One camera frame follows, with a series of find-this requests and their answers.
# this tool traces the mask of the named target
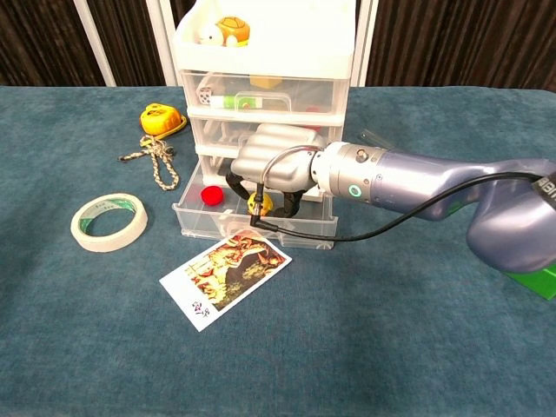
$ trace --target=robotic hand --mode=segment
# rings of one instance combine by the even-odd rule
[[[556,162],[546,159],[458,162],[348,142],[327,145],[311,129],[263,124],[241,147],[227,180],[245,199],[241,181],[256,183],[258,207],[264,187],[283,192],[284,208],[275,216],[294,216],[314,186],[404,214],[360,236],[315,236],[265,222],[255,206],[254,227],[336,242],[378,235],[412,216],[439,221],[477,202],[467,244],[482,261],[516,274],[556,264]]]

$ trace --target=table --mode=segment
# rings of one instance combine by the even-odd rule
[[[0,414],[95,416],[553,415],[556,305],[467,249],[469,206],[293,261],[197,332],[159,280],[215,241],[184,237],[171,205],[196,164],[188,126],[169,141],[182,181],[161,191],[128,163],[149,103],[180,88],[0,88]],[[351,89],[344,140],[488,162],[556,159],[556,95]],[[87,252],[73,214],[125,192],[149,224]],[[396,215],[335,201],[338,234]],[[122,219],[107,221],[121,222]]]

